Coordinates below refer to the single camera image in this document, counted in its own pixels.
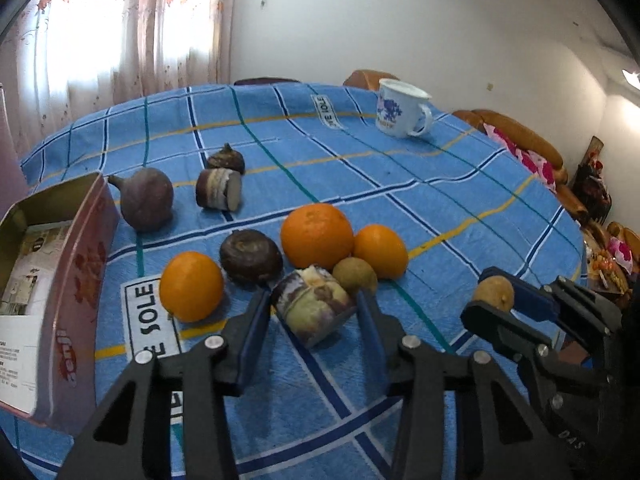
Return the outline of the tan round fruit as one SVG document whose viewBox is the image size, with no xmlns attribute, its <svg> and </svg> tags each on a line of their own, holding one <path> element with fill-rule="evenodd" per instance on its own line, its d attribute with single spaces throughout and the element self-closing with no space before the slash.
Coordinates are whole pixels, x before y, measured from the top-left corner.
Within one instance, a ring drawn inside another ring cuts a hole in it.
<svg viewBox="0 0 640 480">
<path fill-rule="evenodd" d="M 515 292 L 504 276 L 494 275 L 477 284 L 472 300 L 483 301 L 500 311 L 510 312 L 514 307 Z"/>
</svg>

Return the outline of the small orange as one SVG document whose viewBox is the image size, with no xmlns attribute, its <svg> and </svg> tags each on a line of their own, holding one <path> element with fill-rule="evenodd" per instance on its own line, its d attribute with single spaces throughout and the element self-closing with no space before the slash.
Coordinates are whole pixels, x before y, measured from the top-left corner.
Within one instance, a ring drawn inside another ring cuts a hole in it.
<svg viewBox="0 0 640 480">
<path fill-rule="evenodd" d="M 408 268 L 409 255 L 400 236 L 382 224 L 369 224 L 355 235 L 356 258 L 375 270 L 379 280 L 397 280 Z"/>
</svg>

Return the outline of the small green-brown kiwi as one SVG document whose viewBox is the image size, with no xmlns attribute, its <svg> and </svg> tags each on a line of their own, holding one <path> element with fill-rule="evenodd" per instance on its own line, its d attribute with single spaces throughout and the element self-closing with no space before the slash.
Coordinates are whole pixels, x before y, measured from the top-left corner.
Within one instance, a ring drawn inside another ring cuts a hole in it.
<svg viewBox="0 0 640 480">
<path fill-rule="evenodd" d="M 346 290 L 349 296 L 355 297 L 361 289 L 372 294 L 378 289 L 378 277 L 367 261 L 356 257 L 348 257 L 334 266 L 333 277 Z"/>
</svg>

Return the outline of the dark round water chestnut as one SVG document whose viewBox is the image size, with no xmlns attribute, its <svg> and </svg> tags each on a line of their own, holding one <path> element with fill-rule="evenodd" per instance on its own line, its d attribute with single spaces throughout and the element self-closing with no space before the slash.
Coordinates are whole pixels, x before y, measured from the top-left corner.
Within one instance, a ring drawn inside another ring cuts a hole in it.
<svg viewBox="0 0 640 480">
<path fill-rule="evenodd" d="M 219 248 L 219 258 L 228 277 L 241 283 L 275 280 L 283 270 L 283 257 L 277 244 L 253 229 L 229 234 Z"/>
</svg>

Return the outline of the cut taro chunk purple-green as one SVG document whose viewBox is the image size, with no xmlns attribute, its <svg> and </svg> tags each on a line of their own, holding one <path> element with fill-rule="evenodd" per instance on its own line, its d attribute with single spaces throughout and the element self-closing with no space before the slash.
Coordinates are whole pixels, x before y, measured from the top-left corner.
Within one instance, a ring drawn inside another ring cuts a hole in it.
<svg viewBox="0 0 640 480">
<path fill-rule="evenodd" d="M 285 275 L 271 292 L 270 302 L 305 348 L 318 344 L 356 312 L 346 290 L 318 266 Z"/>
</svg>

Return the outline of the purple beet with stem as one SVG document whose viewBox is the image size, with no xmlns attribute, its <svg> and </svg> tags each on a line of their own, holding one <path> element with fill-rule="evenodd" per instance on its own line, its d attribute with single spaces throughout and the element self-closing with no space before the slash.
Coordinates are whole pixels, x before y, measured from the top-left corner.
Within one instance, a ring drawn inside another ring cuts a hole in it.
<svg viewBox="0 0 640 480">
<path fill-rule="evenodd" d="M 141 168 L 129 178 L 111 174 L 107 182 L 119 190 L 122 218 L 135 231 L 155 232 L 172 219 L 174 188 L 163 171 Z"/>
</svg>

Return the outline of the large orange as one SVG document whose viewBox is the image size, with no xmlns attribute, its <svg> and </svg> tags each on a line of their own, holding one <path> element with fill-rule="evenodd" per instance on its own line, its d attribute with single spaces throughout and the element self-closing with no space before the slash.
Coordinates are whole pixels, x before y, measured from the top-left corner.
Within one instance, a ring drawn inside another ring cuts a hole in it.
<svg viewBox="0 0 640 480">
<path fill-rule="evenodd" d="M 280 241 L 294 268 L 321 266 L 332 270 L 354 248 L 355 235 L 347 217 L 330 204 L 308 204 L 284 220 Z"/>
</svg>

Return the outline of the cut brown taro piece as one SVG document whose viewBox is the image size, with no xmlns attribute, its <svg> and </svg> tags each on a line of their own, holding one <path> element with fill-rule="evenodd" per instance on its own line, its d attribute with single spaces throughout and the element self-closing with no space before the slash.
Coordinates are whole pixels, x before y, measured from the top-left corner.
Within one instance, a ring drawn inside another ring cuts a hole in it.
<svg viewBox="0 0 640 480">
<path fill-rule="evenodd" d="M 222 211 L 237 211 L 241 205 L 242 176 L 228 168 L 204 169 L 195 185 L 198 206 Z"/>
</svg>

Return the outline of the small dark pointed chestnut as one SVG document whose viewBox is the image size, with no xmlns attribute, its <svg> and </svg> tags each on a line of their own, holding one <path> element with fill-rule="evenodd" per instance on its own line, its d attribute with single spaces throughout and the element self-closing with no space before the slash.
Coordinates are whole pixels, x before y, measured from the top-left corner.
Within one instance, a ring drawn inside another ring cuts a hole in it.
<svg viewBox="0 0 640 480">
<path fill-rule="evenodd" d="M 225 143 L 219 151 L 207 157 L 206 168 L 230 169 L 239 174 L 245 174 L 246 166 L 243 155 L 232 148 L 229 143 Z"/>
</svg>

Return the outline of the cluttered side table items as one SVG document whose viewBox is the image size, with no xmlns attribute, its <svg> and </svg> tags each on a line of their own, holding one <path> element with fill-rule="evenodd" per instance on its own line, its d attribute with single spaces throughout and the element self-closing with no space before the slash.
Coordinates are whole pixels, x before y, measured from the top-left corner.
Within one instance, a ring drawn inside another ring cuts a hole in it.
<svg viewBox="0 0 640 480">
<path fill-rule="evenodd" d="M 587 244 L 588 285 L 625 307 L 639 278 L 639 235 L 617 221 L 608 221 L 613 200 L 604 182 L 600 153 L 603 142 L 593 136 L 570 190 L 586 211 L 579 220 Z"/>
</svg>

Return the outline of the pink floral cushion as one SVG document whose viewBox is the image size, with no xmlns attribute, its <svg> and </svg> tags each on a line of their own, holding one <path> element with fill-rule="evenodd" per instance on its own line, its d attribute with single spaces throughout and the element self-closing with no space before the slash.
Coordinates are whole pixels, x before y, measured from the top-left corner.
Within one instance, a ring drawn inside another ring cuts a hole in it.
<svg viewBox="0 0 640 480">
<path fill-rule="evenodd" d="M 539 154 L 519 148 L 500 129 L 484 124 L 488 138 L 506 148 L 526 169 L 528 169 L 548 190 L 555 194 L 556 184 L 551 162 Z"/>
</svg>

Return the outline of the paper leaflet in tin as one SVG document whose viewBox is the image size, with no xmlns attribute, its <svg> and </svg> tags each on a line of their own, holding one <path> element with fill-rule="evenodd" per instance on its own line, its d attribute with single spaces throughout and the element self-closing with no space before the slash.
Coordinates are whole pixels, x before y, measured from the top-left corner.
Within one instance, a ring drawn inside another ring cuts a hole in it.
<svg viewBox="0 0 640 480">
<path fill-rule="evenodd" d="M 37 401 L 38 349 L 49 292 L 70 220 L 30 226 L 1 295 L 1 401 L 32 413 Z"/>
</svg>

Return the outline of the white enamel mug blue print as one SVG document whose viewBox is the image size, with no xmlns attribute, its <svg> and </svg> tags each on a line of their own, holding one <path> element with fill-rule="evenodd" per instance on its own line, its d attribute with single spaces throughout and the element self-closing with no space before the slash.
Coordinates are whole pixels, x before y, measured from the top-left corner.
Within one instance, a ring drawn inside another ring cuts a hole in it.
<svg viewBox="0 0 640 480">
<path fill-rule="evenodd" d="M 398 139 L 417 138 L 434 125 L 428 106 L 431 96 L 413 84 L 392 78 L 378 82 L 375 125 L 378 130 Z"/>
</svg>

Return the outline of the dark round stool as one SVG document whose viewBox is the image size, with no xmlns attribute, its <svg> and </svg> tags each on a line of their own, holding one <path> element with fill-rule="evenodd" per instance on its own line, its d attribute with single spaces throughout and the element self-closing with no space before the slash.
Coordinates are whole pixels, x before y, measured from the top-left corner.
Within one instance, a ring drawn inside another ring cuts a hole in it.
<svg viewBox="0 0 640 480">
<path fill-rule="evenodd" d="M 281 77 L 255 77 L 239 79 L 233 83 L 234 86 L 259 86 L 260 84 L 298 84 L 300 81 L 291 78 Z"/>
</svg>

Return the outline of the white floral curtain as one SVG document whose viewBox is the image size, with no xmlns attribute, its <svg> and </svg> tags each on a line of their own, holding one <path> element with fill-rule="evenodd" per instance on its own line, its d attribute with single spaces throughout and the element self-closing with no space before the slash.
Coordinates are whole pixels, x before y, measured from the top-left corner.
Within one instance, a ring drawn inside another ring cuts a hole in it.
<svg viewBox="0 0 640 480">
<path fill-rule="evenodd" d="M 232 12 L 233 0 L 29 0 L 1 41 L 15 153 L 116 104 L 226 84 Z"/>
</svg>

